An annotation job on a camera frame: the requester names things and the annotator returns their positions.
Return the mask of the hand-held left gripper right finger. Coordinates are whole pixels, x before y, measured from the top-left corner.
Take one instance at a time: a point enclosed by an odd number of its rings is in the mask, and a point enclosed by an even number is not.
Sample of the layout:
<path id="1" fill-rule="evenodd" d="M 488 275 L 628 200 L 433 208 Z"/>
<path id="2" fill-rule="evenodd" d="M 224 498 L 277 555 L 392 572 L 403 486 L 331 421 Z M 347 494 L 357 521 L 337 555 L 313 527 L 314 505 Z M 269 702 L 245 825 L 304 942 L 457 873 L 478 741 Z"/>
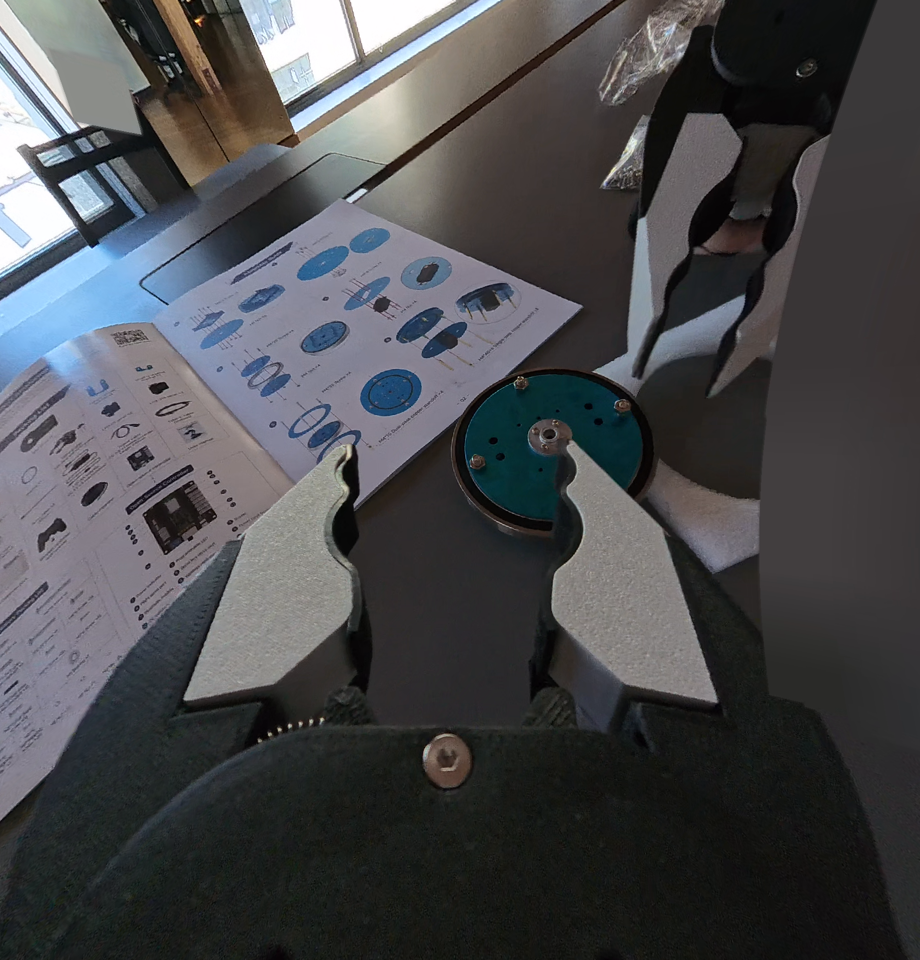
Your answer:
<path id="1" fill-rule="evenodd" d="M 570 440 L 562 450 L 554 569 L 539 672 L 578 724 L 618 731 L 634 701 L 718 707 L 667 536 Z"/>

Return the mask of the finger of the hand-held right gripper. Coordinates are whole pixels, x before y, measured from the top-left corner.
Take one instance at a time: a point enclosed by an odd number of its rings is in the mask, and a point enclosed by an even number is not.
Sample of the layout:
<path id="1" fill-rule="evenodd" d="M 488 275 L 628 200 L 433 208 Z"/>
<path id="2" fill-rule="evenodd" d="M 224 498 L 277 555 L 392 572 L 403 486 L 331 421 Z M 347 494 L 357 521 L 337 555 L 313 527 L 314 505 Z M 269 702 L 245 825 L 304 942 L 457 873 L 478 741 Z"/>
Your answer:
<path id="1" fill-rule="evenodd" d="M 743 142 L 723 109 L 711 26 L 696 28 L 653 107 L 638 199 L 627 343 L 641 377 L 692 249 L 726 214 Z"/>
<path id="2" fill-rule="evenodd" d="M 751 278 L 739 319 L 721 340 L 706 390 L 709 398 L 724 390 L 755 359 L 773 354 L 806 212 L 828 141 L 825 136 L 803 151 L 790 175 L 788 190 L 775 200 L 770 224 L 776 230 L 764 234 L 769 254 Z"/>

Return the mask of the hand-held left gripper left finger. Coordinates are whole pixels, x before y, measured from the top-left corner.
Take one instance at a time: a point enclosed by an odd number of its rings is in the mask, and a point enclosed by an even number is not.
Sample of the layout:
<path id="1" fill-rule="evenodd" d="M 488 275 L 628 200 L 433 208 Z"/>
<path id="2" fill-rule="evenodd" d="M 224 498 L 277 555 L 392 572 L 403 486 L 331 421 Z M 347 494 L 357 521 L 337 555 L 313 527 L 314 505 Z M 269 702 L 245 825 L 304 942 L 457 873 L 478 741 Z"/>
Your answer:
<path id="1" fill-rule="evenodd" d="M 356 543 L 357 452 L 329 451 L 243 537 L 184 702 L 317 714 L 370 672 Z"/>

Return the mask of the blue round disc plate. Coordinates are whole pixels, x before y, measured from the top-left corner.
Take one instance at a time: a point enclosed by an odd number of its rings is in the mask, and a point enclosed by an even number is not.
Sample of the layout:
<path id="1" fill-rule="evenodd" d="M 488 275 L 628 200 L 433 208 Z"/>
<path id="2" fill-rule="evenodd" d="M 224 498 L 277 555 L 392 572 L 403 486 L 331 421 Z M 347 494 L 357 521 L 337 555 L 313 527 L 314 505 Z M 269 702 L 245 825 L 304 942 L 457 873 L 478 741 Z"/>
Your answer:
<path id="1" fill-rule="evenodd" d="M 568 441 L 631 497 L 648 486 L 653 437 L 633 396 L 608 378 L 565 368 L 510 375 L 479 395 L 454 432 L 455 474 L 469 501 L 500 527 L 547 536 Z"/>

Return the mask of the small bag of screws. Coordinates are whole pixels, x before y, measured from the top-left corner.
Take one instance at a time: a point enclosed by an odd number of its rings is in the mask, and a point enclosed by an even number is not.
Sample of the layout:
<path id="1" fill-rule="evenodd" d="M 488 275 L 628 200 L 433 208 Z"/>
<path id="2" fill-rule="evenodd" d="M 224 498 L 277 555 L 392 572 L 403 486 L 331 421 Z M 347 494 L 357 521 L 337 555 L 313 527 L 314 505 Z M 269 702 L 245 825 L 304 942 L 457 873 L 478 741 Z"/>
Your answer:
<path id="1" fill-rule="evenodd" d="M 640 189 L 643 176 L 645 139 L 649 122 L 650 116 L 648 114 L 639 118 L 622 150 L 621 156 L 601 182 L 601 189 L 633 192 Z"/>

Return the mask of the white foam packing piece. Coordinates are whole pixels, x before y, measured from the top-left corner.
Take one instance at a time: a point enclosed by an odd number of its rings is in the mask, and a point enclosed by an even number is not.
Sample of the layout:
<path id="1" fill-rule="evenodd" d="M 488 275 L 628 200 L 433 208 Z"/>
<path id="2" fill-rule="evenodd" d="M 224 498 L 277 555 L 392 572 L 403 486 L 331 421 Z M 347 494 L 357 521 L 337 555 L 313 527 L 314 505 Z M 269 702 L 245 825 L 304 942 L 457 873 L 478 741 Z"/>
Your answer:
<path id="1" fill-rule="evenodd" d="M 758 554 L 760 463 L 772 348 L 727 380 L 706 385 L 718 366 L 722 335 L 737 319 L 747 281 L 764 256 L 765 221 L 728 220 L 696 248 L 671 294 L 669 328 L 641 378 L 634 360 L 642 340 L 637 318 L 649 284 L 634 243 L 626 351 L 597 369 L 633 394 L 654 432 L 658 458 L 646 504 L 711 572 Z"/>

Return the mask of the clear plastic bag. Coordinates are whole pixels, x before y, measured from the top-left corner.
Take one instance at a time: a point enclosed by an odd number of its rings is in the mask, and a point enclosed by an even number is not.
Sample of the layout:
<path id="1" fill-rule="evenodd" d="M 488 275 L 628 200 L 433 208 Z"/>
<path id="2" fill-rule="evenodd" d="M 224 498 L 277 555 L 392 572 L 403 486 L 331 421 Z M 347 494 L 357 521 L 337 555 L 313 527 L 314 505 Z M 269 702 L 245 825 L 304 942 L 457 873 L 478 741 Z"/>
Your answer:
<path id="1" fill-rule="evenodd" d="M 723 1 L 665 1 L 618 47 L 599 86 L 608 106 L 619 106 L 647 80 L 676 66 L 692 31 L 718 18 Z"/>

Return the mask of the open instruction manual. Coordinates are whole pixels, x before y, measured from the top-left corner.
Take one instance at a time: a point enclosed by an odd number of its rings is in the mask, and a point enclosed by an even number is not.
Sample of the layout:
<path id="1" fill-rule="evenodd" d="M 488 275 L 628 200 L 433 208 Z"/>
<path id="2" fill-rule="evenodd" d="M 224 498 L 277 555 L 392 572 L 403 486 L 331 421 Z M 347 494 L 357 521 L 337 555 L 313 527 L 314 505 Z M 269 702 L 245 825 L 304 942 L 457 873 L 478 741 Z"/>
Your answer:
<path id="1" fill-rule="evenodd" d="M 0 393 L 0 822 L 156 618 L 336 447 L 363 496 L 580 310 L 339 200 Z"/>

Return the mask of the large window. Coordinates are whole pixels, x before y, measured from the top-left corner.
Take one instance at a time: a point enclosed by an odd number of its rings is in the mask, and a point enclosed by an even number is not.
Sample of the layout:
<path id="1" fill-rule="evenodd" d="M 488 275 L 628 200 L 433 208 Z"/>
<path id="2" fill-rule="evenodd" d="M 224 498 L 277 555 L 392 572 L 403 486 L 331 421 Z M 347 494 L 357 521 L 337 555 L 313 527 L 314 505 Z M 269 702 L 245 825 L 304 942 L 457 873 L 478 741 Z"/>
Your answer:
<path id="1" fill-rule="evenodd" d="M 243 1 L 276 90 L 296 114 L 358 75 L 366 81 L 483 13 L 472 1 Z"/>
<path id="2" fill-rule="evenodd" d="M 0 2 L 0 300 L 86 247 L 18 151 L 77 128 L 57 72 Z"/>

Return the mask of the black wooden chair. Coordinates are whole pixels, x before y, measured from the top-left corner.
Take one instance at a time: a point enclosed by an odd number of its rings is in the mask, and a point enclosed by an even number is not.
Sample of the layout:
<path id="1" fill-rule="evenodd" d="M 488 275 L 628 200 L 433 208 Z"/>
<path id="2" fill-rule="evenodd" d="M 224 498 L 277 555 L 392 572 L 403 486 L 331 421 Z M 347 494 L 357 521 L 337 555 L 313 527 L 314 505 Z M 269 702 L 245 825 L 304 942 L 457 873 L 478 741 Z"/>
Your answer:
<path id="1" fill-rule="evenodd" d="M 142 115 L 138 118 L 141 133 L 137 135 L 87 126 L 36 146 L 17 147 L 23 161 L 90 247 L 97 246 L 118 227 L 157 208 L 158 202 L 140 180 L 129 185 L 125 161 L 128 155 L 153 152 L 179 189 L 191 188 L 151 124 Z M 69 182 L 77 182 L 93 196 L 99 209 L 88 213 L 77 205 L 66 189 Z"/>

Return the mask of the wooden cabinet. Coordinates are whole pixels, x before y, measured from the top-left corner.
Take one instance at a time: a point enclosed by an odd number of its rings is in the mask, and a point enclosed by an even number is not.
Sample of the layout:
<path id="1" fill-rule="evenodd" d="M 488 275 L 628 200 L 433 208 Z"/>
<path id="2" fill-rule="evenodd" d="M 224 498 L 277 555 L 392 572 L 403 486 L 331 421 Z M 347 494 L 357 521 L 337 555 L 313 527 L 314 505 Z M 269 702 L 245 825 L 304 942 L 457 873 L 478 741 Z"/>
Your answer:
<path id="1" fill-rule="evenodd" d="M 190 186 L 293 130 L 242 5 L 103 1 L 149 86 L 134 95 Z"/>

